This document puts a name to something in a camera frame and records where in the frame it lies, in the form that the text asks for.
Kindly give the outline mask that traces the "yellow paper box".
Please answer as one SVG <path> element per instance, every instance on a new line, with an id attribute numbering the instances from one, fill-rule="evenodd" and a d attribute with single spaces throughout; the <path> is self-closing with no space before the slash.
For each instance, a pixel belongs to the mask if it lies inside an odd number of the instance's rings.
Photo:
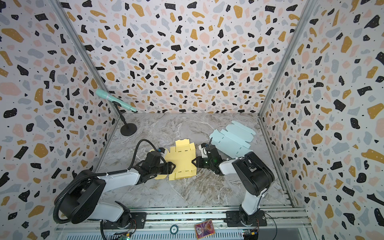
<path id="1" fill-rule="evenodd" d="M 175 146 L 165 151 L 165 161 L 176 165 L 169 175 L 158 175 L 156 180 L 169 177 L 169 181 L 191 178 L 197 175 L 197 167 L 192 163 L 196 156 L 196 147 L 189 139 L 175 141 Z"/>

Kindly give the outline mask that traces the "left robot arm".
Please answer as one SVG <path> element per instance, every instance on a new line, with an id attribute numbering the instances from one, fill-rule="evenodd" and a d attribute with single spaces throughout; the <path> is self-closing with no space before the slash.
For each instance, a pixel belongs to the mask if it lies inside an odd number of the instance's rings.
<path id="1" fill-rule="evenodd" d="M 113 223 L 118 228 L 133 224 L 128 207 L 116 201 L 102 203 L 101 196 L 109 191 L 144 184 L 159 175 L 170 175 L 176 169 L 166 162 L 159 151 L 149 152 L 135 166 L 114 172 L 81 171 L 55 199 L 53 219 L 57 224 L 79 224 L 86 220 Z"/>

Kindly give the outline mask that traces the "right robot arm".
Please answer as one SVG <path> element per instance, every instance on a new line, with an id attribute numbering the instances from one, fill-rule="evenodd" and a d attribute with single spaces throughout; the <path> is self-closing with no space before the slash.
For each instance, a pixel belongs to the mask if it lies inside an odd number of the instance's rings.
<path id="1" fill-rule="evenodd" d="M 198 169 L 208 169 L 217 175 L 237 174 L 246 194 L 237 211 L 227 211 L 224 222 L 229 227 L 256 227 L 266 225 L 264 212 L 260 208 L 262 198 L 275 181 L 270 168 L 254 153 L 230 160 L 222 159 L 214 145 L 201 147 L 203 156 L 196 157 L 192 164 Z"/>

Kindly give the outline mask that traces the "light blue flat paper box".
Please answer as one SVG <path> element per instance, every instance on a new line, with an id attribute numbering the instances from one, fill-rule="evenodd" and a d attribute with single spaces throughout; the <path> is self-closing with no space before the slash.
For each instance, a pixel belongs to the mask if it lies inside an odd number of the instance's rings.
<path id="1" fill-rule="evenodd" d="M 239 158 L 251 151 L 250 143 L 256 132 L 245 125 L 232 121 L 225 129 L 214 130 L 210 135 L 212 144 L 232 159 Z"/>

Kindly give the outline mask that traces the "black microphone stand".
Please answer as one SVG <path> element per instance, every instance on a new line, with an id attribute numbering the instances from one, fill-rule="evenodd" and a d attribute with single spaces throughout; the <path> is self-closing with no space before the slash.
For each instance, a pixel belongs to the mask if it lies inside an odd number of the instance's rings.
<path id="1" fill-rule="evenodd" d="M 127 123 L 126 122 L 125 117 L 123 116 L 123 114 L 119 110 L 119 107 L 121 105 L 118 102 L 113 101 L 112 103 L 113 103 L 114 107 L 116 108 L 116 110 L 117 110 L 117 112 L 119 114 L 120 120 L 123 122 L 123 126 L 121 127 L 121 134 L 123 136 L 132 136 L 134 133 L 136 133 L 137 126 L 135 124 L 133 124 L 133 123 Z"/>

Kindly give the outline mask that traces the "round teal sticker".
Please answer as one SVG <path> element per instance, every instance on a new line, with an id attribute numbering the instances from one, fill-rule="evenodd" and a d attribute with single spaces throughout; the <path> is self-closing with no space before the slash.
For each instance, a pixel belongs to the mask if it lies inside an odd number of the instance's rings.
<path id="1" fill-rule="evenodd" d="M 172 225 L 172 226 L 170 227 L 170 233 L 171 233 L 172 235 L 176 235 L 176 234 L 178 233 L 178 231 L 179 231 L 179 227 L 178 227 L 177 225 Z"/>

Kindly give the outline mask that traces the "colourful card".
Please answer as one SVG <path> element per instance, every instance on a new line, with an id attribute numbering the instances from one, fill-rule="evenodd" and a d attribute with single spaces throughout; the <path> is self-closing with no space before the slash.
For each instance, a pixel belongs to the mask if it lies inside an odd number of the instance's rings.
<path id="1" fill-rule="evenodd" d="M 212 220 L 207 220 L 195 225 L 197 240 L 214 235 L 216 233 Z"/>

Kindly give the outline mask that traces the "mint green microphone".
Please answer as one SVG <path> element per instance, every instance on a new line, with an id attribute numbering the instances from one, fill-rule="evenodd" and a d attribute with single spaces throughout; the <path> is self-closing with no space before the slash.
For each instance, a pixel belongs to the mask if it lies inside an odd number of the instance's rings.
<path id="1" fill-rule="evenodd" d="M 131 111 L 131 112 L 134 112 L 134 113 L 137 113 L 137 109 L 132 107 L 130 104 L 127 104 L 125 102 L 123 102 L 122 100 L 114 97 L 113 95 L 111 95 L 110 93 L 106 92 L 106 91 L 103 91 L 101 89 L 97 89 L 95 91 L 96 95 L 99 96 L 100 98 L 103 98 L 105 100 L 108 100 L 110 101 L 111 103 L 118 103 L 121 107 L 123 107 L 124 109 L 128 110 L 128 111 Z"/>

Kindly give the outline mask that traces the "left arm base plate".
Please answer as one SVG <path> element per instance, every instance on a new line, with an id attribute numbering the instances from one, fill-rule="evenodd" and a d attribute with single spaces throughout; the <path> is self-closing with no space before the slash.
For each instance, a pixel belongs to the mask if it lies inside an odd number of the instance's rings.
<path id="1" fill-rule="evenodd" d="M 147 213 L 134 212 L 123 213 L 123 215 L 116 221 L 106 221 L 103 224 L 104 230 L 138 230 L 143 229 L 146 223 Z"/>

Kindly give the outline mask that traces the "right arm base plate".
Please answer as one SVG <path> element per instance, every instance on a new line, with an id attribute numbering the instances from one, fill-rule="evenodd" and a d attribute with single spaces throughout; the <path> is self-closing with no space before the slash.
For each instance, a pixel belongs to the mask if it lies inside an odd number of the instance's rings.
<path id="1" fill-rule="evenodd" d="M 247 215 L 244 211 L 227 211 L 224 222 L 228 227 L 266 227 L 267 220 L 265 212 L 258 210 L 252 215 Z"/>

